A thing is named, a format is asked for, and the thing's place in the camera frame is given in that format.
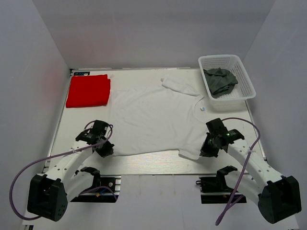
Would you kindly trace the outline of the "white t shirt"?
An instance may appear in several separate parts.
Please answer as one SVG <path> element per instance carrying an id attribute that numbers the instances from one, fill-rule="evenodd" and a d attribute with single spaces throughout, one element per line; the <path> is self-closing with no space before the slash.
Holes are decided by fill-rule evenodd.
<path id="1" fill-rule="evenodd" d="M 177 150 L 200 157 L 209 118 L 201 110 L 204 96 L 187 82 L 168 77 L 160 86 L 116 90 L 110 105 L 115 156 Z"/>

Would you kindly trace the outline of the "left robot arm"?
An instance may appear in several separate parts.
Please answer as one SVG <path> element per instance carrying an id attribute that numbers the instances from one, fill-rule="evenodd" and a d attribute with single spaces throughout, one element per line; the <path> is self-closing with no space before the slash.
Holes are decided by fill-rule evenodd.
<path id="1" fill-rule="evenodd" d="M 59 221 L 74 198 L 101 188 L 100 171 L 84 162 L 93 154 L 104 158 L 113 154 L 109 139 L 113 125 L 95 120 L 91 128 L 76 138 L 69 154 L 30 182 L 27 211 L 52 221 Z"/>

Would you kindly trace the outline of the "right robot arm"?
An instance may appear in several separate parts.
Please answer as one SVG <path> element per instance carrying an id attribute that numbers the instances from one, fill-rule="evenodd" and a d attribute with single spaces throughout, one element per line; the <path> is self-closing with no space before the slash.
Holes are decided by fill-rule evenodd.
<path id="1" fill-rule="evenodd" d="M 216 225 L 244 197 L 257 205 L 261 215 L 271 224 L 301 212 L 297 179 L 293 176 L 286 177 L 272 168 L 261 156 L 254 153 L 254 144 L 249 145 L 238 130 L 228 130 L 222 119 L 211 120 L 206 126 L 208 132 L 200 156 L 217 157 L 218 152 L 223 150 L 242 165 L 241 171 L 229 165 L 219 169 L 214 177 L 201 177 L 196 181 L 204 194 L 230 194 Z"/>

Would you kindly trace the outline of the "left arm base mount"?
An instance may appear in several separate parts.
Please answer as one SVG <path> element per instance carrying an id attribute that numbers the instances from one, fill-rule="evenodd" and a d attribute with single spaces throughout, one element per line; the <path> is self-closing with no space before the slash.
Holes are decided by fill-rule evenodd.
<path id="1" fill-rule="evenodd" d="M 98 173 L 98 170 L 88 167 L 84 170 L 76 170 L 75 176 L 79 173 L 90 174 L 92 185 L 86 188 L 80 195 L 71 202 L 75 203 L 115 203 L 120 192 L 120 176 L 105 176 Z"/>

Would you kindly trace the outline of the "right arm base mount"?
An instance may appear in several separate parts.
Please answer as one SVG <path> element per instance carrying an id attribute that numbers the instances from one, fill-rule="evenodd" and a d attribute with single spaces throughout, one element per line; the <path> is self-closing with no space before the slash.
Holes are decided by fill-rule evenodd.
<path id="1" fill-rule="evenodd" d="M 200 187 L 202 204 L 227 204 L 233 188 L 226 185 L 225 177 L 231 172 L 237 172 L 237 168 L 226 166 L 216 176 L 200 177 L 195 182 Z"/>

